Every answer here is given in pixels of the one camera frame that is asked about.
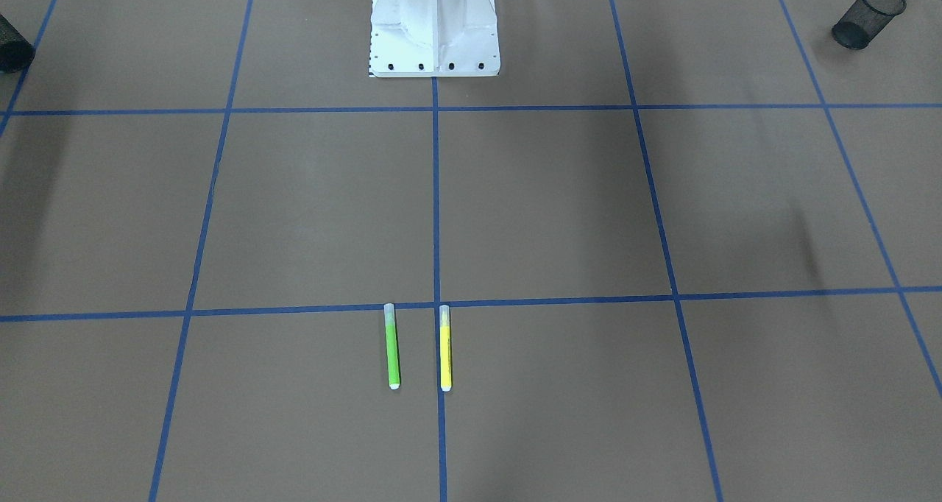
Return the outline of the near black mesh cup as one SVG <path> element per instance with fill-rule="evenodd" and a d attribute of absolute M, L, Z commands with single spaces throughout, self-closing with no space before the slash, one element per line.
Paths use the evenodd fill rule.
<path fill-rule="evenodd" d="M 858 52 L 906 8 L 906 0 L 854 0 L 832 26 L 832 37 L 838 45 Z"/>

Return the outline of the black mesh cup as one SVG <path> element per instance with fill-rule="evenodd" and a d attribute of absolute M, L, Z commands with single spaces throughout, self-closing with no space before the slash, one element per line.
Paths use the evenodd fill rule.
<path fill-rule="evenodd" d="M 30 67 L 36 56 L 36 49 L 26 37 L 21 35 L 13 24 L 3 15 L 1 22 L 1 58 L 0 72 L 12 74 Z"/>
<path fill-rule="evenodd" d="M 854 0 L 832 26 L 832 37 L 838 45 L 858 52 L 906 8 L 906 0 Z"/>

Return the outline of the yellow marker pen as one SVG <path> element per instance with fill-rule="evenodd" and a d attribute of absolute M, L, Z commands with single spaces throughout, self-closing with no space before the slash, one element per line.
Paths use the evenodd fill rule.
<path fill-rule="evenodd" d="M 442 392 L 453 387 L 450 307 L 438 307 L 439 318 L 439 385 Z"/>

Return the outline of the far black mesh cup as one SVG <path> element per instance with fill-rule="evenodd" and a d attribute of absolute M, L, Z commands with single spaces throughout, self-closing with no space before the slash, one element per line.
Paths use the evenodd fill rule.
<path fill-rule="evenodd" d="M 36 49 L 26 37 L 21 35 L 13 24 L 3 15 L 1 22 L 1 58 L 0 72 L 12 74 L 30 67 L 36 56 Z"/>

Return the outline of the green marker pen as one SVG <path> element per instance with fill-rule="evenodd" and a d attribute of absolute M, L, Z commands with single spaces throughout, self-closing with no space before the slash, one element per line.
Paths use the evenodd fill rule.
<path fill-rule="evenodd" d="M 383 321 L 388 386 L 390 390 L 398 390 L 401 386 L 401 374 L 400 361 L 398 361 L 396 306 L 393 302 L 383 305 Z"/>

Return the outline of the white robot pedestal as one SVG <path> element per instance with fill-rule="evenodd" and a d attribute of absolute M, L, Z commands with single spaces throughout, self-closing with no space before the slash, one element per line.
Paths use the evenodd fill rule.
<path fill-rule="evenodd" d="M 495 77 L 495 0 L 371 0 L 371 77 Z"/>

